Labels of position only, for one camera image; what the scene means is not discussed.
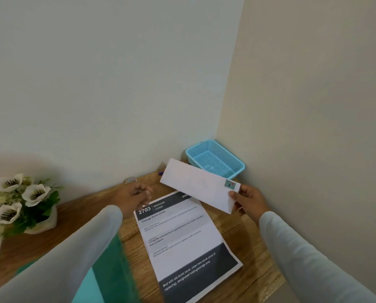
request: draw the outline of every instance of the paper sheet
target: paper sheet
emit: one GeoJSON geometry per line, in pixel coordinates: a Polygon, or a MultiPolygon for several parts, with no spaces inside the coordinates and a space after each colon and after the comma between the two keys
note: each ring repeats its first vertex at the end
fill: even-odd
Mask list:
{"type": "Polygon", "coordinates": [[[240,183],[234,189],[225,186],[226,179],[216,174],[193,167],[171,158],[160,180],[161,183],[182,191],[228,214],[233,211],[234,200],[228,192],[240,190],[240,183]]]}
{"type": "Polygon", "coordinates": [[[191,196],[176,191],[135,211],[165,303],[194,303],[242,263],[191,196]]]}

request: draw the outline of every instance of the white wall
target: white wall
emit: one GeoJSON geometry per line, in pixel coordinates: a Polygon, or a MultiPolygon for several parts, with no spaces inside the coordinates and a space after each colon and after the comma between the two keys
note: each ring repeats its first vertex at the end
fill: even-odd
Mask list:
{"type": "Polygon", "coordinates": [[[217,140],[376,293],[376,0],[245,0],[217,140]]]}
{"type": "Polygon", "coordinates": [[[0,176],[64,200],[215,137],[244,0],[0,0],[0,176]]]}

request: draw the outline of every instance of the hand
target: hand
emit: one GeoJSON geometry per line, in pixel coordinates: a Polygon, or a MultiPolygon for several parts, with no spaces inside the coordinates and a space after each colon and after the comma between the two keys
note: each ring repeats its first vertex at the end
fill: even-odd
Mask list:
{"type": "Polygon", "coordinates": [[[238,193],[230,191],[229,195],[236,201],[233,210],[238,210],[241,215],[246,213],[257,226],[259,226],[262,214],[271,211],[261,191],[257,188],[241,185],[238,193]]]}
{"type": "Polygon", "coordinates": [[[130,217],[136,209],[149,205],[153,188],[143,183],[132,182],[122,185],[112,199],[112,204],[118,206],[123,217],[130,217]]]}

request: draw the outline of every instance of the number 2703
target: number 2703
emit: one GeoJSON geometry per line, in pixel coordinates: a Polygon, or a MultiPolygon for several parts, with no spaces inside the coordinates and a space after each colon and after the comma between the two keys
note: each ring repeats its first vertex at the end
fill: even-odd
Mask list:
{"type": "Polygon", "coordinates": [[[145,207],[144,209],[139,210],[139,214],[143,214],[144,212],[148,212],[149,210],[151,210],[151,207],[145,207]]]}

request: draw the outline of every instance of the wooden table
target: wooden table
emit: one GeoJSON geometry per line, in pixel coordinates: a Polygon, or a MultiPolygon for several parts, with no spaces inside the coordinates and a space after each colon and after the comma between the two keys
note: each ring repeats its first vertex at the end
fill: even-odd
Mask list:
{"type": "MultiPolygon", "coordinates": [[[[158,171],[144,175],[138,181],[153,187],[153,199],[175,191],[160,183],[158,171]]],[[[21,234],[4,239],[0,250],[0,287],[14,276],[19,267],[41,257],[93,218],[109,204],[121,185],[124,184],[61,204],[58,206],[57,226],[54,229],[38,235],[21,234]]],[[[243,267],[200,302],[265,301],[284,283],[284,278],[274,266],[255,223],[247,215],[229,215],[202,204],[231,251],[242,261],[243,267]]],[[[163,302],[134,217],[123,221],[119,236],[142,301],[163,302]]]]}

